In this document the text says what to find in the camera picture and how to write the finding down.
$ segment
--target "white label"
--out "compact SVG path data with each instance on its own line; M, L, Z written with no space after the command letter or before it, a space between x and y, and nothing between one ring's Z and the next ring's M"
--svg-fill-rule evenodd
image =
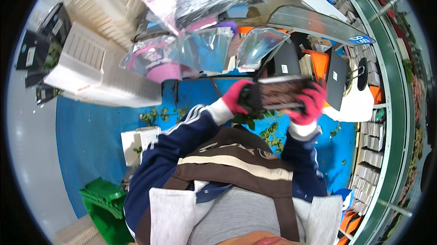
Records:
M287 65L281 65L282 67L282 73L288 73Z
M29 48L28 56L26 58L26 67L32 66L33 58L35 57L35 49L36 49L36 47Z
M62 20L58 20L58 22L56 22L56 25L53 27L52 34L56 35L59 32L62 24L64 24Z

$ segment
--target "green plastic crate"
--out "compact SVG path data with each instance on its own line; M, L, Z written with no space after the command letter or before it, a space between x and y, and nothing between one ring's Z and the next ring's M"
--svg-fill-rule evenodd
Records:
M91 220L108 244L134 242L123 216L126 191L121 186L98 178L86 184L79 193Z

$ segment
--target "red work glove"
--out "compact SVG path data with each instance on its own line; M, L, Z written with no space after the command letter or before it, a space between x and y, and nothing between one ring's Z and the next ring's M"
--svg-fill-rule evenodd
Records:
M228 108L232 111L232 114L234 115L238 113L249 114L248 111L246 111L240 105L238 105L238 97L240 95L240 92L247 84L253 84L253 82L245 79L235 82L222 97L226 106L228 106Z
M283 111L290 116L292 121L298 125L309 125L322 114L323 104L326 99L326 86L322 81L322 85L313 82L311 88L303 89L302 94L296 95L296 99L301 101L305 107L303 112L300 111Z

